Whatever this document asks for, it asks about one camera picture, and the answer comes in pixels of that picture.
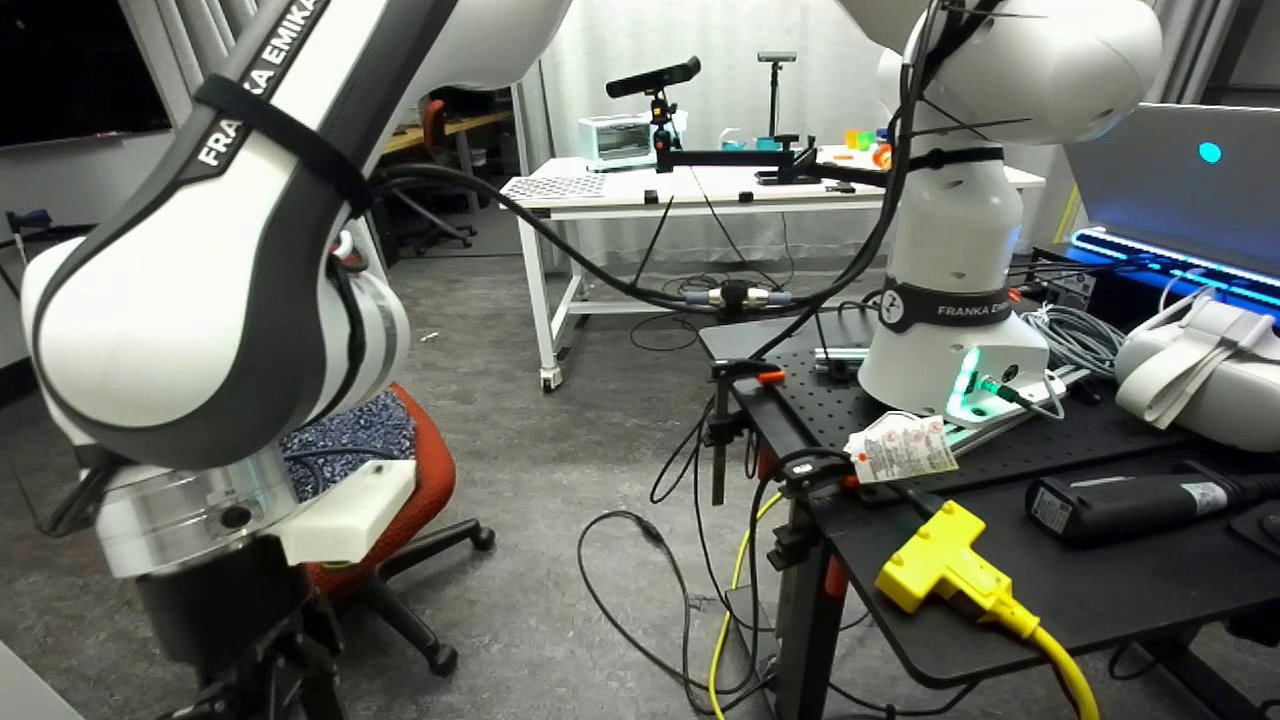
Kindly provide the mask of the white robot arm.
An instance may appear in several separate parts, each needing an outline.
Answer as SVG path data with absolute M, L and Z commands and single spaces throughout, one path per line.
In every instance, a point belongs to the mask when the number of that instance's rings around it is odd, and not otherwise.
M 838 0 L 902 69 L 887 264 L 859 387 L 944 413 L 985 372 L 1048 375 L 1012 316 L 1006 140 L 1068 145 L 1127 118 L 1159 69 L 1144 0 Z M 408 311 L 346 276 L 345 234 L 415 89 L 503 89 L 573 0 L 262 0 L 192 93 L 169 154 L 120 211 L 41 253 L 19 321 L 34 384 L 75 448 L 66 526 L 120 579 L 176 578 L 270 537 L 301 544 L 270 444 L 379 396 Z

